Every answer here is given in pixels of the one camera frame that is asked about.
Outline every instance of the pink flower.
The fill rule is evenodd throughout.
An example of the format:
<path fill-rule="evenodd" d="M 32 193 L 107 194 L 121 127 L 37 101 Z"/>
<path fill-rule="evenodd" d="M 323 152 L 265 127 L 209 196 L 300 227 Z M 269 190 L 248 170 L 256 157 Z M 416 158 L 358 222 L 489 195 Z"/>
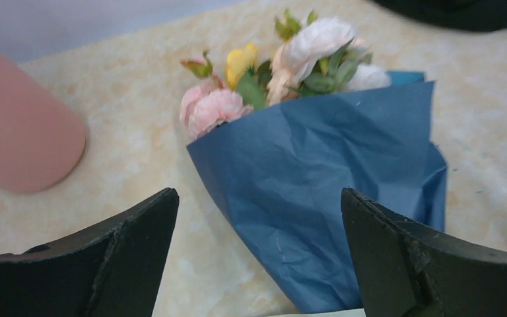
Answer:
<path fill-rule="evenodd" d="M 193 139 L 204 136 L 224 122 L 232 122 L 252 112 L 242 97 L 230 89 L 217 89 L 207 83 L 189 89 L 182 98 L 180 120 Z"/>
<path fill-rule="evenodd" d="M 212 81 L 203 81 L 199 85 L 191 87 L 186 91 L 180 105 L 180 122 L 186 129 L 189 123 L 189 115 L 195 110 L 195 105 L 216 89 L 217 86 Z"/>

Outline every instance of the dark fabric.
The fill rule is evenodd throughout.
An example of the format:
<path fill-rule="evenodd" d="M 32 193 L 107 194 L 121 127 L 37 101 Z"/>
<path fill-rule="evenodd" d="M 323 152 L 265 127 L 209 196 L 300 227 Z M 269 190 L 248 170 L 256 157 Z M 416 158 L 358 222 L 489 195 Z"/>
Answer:
<path fill-rule="evenodd" d="M 507 28 L 507 0 L 373 0 L 404 17 L 472 32 Z"/>

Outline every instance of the crumpled paper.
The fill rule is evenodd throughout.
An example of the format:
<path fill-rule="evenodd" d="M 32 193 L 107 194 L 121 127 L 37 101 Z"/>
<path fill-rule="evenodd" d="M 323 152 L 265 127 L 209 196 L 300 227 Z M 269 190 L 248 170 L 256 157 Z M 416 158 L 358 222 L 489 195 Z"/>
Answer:
<path fill-rule="evenodd" d="M 187 147 L 213 201 L 303 313 L 362 306 L 343 188 L 444 230 L 447 166 L 430 142 L 434 83 L 389 74 L 390 87 L 283 102 Z"/>

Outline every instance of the black plastic claw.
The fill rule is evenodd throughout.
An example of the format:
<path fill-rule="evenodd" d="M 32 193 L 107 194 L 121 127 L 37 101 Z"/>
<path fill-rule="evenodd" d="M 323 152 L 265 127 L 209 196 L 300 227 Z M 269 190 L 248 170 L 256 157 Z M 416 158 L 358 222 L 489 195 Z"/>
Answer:
<path fill-rule="evenodd" d="M 367 317 L 507 316 L 507 252 L 460 240 L 354 190 L 341 210 Z"/>
<path fill-rule="evenodd" d="M 151 316 L 179 203 L 167 188 L 65 238 L 0 255 L 0 317 Z"/>

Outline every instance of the beige tabletop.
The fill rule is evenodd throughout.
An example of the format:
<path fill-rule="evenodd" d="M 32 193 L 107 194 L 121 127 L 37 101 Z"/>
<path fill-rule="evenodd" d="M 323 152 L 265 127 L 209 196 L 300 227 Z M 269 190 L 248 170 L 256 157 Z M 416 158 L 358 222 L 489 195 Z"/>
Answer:
<path fill-rule="evenodd" d="M 203 187 L 178 124 L 197 80 L 178 63 L 253 42 L 268 56 L 272 17 L 290 7 L 353 23 L 388 69 L 438 81 L 433 139 L 450 164 L 447 231 L 507 250 L 507 31 L 464 34 L 408 22 L 363 0 L 257 0 L 62 52 L 22 68 L 87 122 L 89 148 L 64 182 L 34 195 L 0 190 L 0 254 L 97 223 L 165 187 L 181 196 L 155 316 L 268 316 L 293 305 Z"/>

